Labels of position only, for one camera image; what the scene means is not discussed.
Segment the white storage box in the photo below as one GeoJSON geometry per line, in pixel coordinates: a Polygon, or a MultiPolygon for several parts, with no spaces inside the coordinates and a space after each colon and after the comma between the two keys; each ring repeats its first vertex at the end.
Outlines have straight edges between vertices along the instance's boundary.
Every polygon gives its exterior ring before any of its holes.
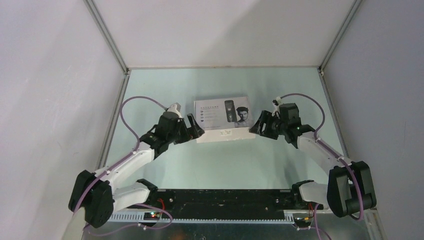
{"type": "Polygon", "coordinates": [[[198,144],[255,138],[249,132],[255,121],[247,96],[196,100],[194,109],[195,120],[204,130],[198,144]]]}

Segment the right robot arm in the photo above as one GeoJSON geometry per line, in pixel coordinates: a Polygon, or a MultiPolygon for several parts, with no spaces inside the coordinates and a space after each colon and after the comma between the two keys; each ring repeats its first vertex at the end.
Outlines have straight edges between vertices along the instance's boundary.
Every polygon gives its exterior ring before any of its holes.
{"type": "Polygon", "coordinates": [[[324,171],[328,177],[326,184],[304,180],[292,186],[302,201],[321,204],[339,218],[361,215],[376,207],[369,165],[343,156],[322,140],[316,129],[302,124],[295,103],[281,104],[274,112],[262,111],[249,132],[273,140],[283,136],[288,144],[309,155],[324,171]]]}

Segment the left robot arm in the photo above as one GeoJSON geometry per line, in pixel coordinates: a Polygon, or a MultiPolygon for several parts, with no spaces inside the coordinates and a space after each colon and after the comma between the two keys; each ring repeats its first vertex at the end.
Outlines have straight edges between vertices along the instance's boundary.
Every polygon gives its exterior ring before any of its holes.
{"type": "Polygon", "coordinates": [[[94,228],[103,226],[122,209],[145,203],[155,186],[137,180],[130,186],[123,183],[141,167],[157,159],[171,144],[177,145],[198,139],[205,131],[192,114],[187,115],[190,126],[177,113],[165,111],[149,131],[143,134],[135,149],[111,166],[78,174],[69,199],[68,209],[85,210],[84,220],[94,228]]]}

